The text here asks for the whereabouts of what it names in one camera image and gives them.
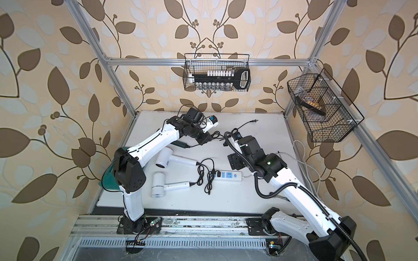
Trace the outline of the white blue power strip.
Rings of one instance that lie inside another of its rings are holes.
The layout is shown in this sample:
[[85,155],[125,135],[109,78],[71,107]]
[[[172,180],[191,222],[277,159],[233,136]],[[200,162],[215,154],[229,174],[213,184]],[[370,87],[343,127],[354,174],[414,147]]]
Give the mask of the white blue power strip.
[[214,181],[241,183],[242,173],[240,171],[218,170],[214,176]]

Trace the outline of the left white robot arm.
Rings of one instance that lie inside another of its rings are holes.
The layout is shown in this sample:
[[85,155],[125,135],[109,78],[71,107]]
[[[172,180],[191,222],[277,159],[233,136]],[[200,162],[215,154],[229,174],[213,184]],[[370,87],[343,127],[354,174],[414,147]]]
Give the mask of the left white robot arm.
[[142,233],[147,226],[141,188],[147,180],[143,168],[149,160],[184,136],[194,138],[199,145],[211,141],[209,130],[217,125],[216,116],[204,117],[201,111],[191,107],[187,113],[165,120],[162,128],[138,145],[115,151],[110,166],[123,195],[121,224],[127,233]]

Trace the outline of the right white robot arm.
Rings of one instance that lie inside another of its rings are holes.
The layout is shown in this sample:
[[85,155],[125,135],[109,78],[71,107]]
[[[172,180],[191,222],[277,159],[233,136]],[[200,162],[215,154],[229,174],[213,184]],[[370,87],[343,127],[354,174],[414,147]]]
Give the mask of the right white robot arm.
[[319,261],[337,261],[352,246],[362,261],[367,259],[353,237],[356,222],[327,207],[295,176],[276,153],[265,154],[253,136],[237,138],[224,133],[233,150],[228,156],[233,169],[247,167],[254,176],[255,191],[262,199],[283,194],[301,213],[302,219],[272,207],[263,216],[267,233],[283,232],[306,244]]

